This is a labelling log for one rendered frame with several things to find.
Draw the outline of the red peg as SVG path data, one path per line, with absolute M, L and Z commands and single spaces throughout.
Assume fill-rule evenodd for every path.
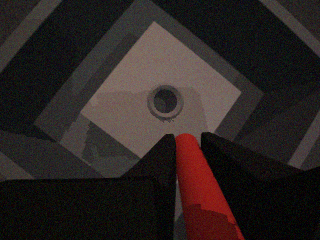
M 188 240 L 245 240 L 197 139 L 176 141 L 176 173 Z

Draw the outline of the grey square plate with hole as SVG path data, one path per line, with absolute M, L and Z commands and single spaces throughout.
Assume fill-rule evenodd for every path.
M 165 134 L 214 131 L 241 92 L 153 22 L 81 114 L 142 158 Z M 164 113 L 154 98 L 166 104 Z

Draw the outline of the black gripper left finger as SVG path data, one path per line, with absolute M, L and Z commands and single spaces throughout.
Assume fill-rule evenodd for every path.
M 173 240 L 176 141 L 165 134 L 117 178 L 0 183 L 0 240 Z

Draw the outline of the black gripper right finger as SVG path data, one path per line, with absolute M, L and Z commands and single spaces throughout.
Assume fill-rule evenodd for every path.
M 320 240 L 320 166 L 303 171 L 211 132 L 201 149 L 245 240 Z

